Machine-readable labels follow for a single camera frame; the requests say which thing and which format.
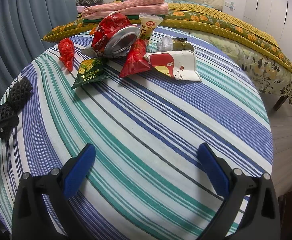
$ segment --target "silver bolt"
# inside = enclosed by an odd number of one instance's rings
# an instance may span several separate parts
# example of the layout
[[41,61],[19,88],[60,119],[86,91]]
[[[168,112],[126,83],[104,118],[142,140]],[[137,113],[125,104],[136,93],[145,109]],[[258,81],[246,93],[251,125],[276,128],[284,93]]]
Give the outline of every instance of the silver bolt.
[[238,168],[233,169],[233,172],[234,172],[234,174],[236,174],[237,176],[240,176],[240,175],[243,174],[243,172],[242,172],[240,169],[238,169]]
[[30,176],[30,173],[29,172],[25,172],[23,175],[22,175],[22,178],[23,179],[28,179]]
[[270,178],[271,178],[271,176],[270,176],[268,173],[264,173],[264,174],[263,174],[263,177],[264,177],[265,179],[270,179]]
[[50,172],[52,175],[58,175],[59,174],[59,169],[58,168],[53,168]]

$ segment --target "table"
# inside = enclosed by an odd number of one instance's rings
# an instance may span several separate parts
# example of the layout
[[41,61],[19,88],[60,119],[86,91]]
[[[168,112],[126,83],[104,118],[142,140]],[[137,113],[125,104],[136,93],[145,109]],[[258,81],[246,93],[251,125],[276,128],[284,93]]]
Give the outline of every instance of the table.
[[80,53],[92,40],[88,33],[71,38],[72,73],[56,45],[21,72],[17,78],[27,76],[33,94],[18,127],[0,140],[0,218],[9,231],[21,175],[61,168],[88,142],[96,147],[96,161],[70,203],[97,239],[196,239],[223,200],[196,158],[203,142],[231,168],[271,173],[271,130],[252,82],[220,50],[178,30],[157,27],[147,51],[156,51],[156,41],[167,35],[186,37],[195,47],[202,82],[171,80],[156,70],[121,79],[125,60],[116,59],[106,68],[109,79],[70,90],[88,58]]

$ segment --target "wooden bed leg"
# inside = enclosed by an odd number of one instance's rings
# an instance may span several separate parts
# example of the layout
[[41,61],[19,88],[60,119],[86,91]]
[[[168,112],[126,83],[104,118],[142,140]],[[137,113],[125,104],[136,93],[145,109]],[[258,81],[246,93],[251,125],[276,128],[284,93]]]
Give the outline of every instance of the wooden bed leg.
[[286,97],[281,96],[280,99],[278,99],[276,104],[273,106],[274,111],[277,111],[282,106],[282,104],[286,101],[287,98],[288,96]]

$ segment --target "gray tile floor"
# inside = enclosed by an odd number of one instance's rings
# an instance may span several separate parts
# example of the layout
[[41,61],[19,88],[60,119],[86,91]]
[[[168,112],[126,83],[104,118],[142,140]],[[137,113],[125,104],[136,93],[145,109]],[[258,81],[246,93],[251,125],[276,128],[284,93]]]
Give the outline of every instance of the gray tile floor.
[[274,161],[272,180],[276,195],[280,196],[292,186],[292,105],[288,100],[278,111],[272,107],[278,100],[278,96],[261,94],[270,120],[273,136]]

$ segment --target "blue curtain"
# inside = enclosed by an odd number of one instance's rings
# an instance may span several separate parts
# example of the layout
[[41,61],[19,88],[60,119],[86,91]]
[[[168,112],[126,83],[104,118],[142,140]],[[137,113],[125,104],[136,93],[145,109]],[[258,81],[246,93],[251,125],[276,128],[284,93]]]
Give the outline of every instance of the blue curtain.
[[25,66],[54,45],[41,38],[77,15],[75,0],[0,0],[0,99]]

